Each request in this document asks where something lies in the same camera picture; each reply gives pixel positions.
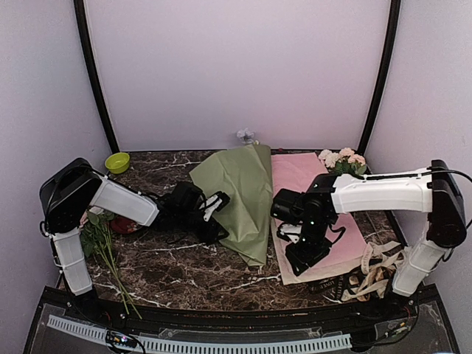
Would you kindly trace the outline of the black lettered ribbon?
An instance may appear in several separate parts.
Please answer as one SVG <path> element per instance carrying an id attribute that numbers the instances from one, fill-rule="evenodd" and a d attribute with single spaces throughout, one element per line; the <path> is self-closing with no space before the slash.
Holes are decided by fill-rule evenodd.
<path id="1" fill-rule="evenodd" d="M 361 267 L 358 266 L 346 274 L 336 277 L 317 280 L 308 283 L 308 290 L 311 294 L 323 294 L 326 291 L 333 290 L 333 298 L 340 300 L 343 293 L 348 289 L 357 286 L 358 276 L 361 276 Z"/>

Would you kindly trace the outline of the peach green wrapping paper sheet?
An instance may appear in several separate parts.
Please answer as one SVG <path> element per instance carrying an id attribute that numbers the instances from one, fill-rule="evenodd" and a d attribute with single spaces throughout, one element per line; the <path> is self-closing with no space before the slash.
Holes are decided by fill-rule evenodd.
<path id="1" fill-rule="evenodd" d="M 213 153 L 190 171 L 190 177 L 205 195 L 221 191 L 230 197 L 214 214 L 229 233 L 220 244 L 237 252 L 248 266 L 264 266 L 273 200 L 271 148 L 246 145 Z"/>

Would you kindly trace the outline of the blue flower stem bunch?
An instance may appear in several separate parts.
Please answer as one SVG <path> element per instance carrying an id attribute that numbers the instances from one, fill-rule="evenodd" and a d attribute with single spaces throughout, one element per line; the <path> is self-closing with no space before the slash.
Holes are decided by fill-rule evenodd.
<path id="1" fill-rule="evenodd" d="M 248 128 L 239 130 L 236 133 L 236 137 L 244 145 L 258 145 L 259 141 L 255 137 L 255 132 Z"/>

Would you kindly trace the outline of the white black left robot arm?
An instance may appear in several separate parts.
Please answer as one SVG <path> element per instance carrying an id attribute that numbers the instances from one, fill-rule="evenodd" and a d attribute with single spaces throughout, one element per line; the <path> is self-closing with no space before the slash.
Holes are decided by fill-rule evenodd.
<path id="1" fill-rule="evenodd" d="M 73 160 L 44 182 L 39 196 L 44 231 L 52 239 L 58 268 L 78 296 L 76 311 L 89 322 L 104 315 L 103 303 L 88 294 L 93 285 L 80 244 L 80 222 L 90 208 L 101 208 L 155 230 L 187 230 L 206 244 L 229 234 L 213 216 L 229 204 L 226 193 L 217 191 L 206 197 L 193 183 L 181 181 L 165 195 L 144 194 L 96 171 L 83 158 Z"/>

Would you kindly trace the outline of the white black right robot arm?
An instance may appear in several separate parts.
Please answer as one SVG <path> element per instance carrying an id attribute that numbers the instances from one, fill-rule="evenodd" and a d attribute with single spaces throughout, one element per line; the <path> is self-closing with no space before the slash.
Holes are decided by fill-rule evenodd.
<path id="1" fill-rule="evenodd" d="M 467 236 L 464 202 L 454 180 L 456 171 L 442 160 L 424 169 L 377 175 L 320 174 L 305 192 L 281 189 L 274 197 L 271 216 L 292 225 L 298 234 L 285 248 L 295 276 L 323 260 L 333 242 L 326 233 L 340 214 L 373 210 L 408 210 L 428 216 L 428 228 L 395 272 L 392 292 L 380 299 L 376 313 L 396 317 L 448 250 Z"/>

